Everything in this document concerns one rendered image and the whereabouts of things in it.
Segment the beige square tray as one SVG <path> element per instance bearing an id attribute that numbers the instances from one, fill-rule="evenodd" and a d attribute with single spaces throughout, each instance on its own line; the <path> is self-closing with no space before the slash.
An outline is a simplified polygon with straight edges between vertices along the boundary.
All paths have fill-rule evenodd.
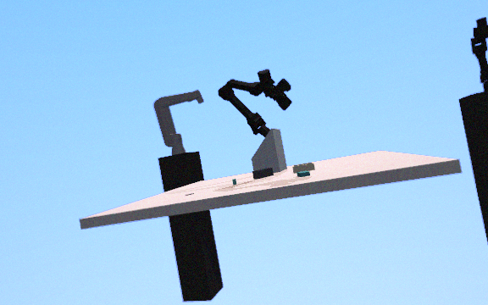
<path id="1" fill-rule="evenodd" d="M 315 170 L 314 168 L 314 163 L 306 163 L 306 164 L 297 164 L 293 165 L 293 174 L 297 172 L 302 172 L 302 171 L 309 171 L 309 170 Z"/>

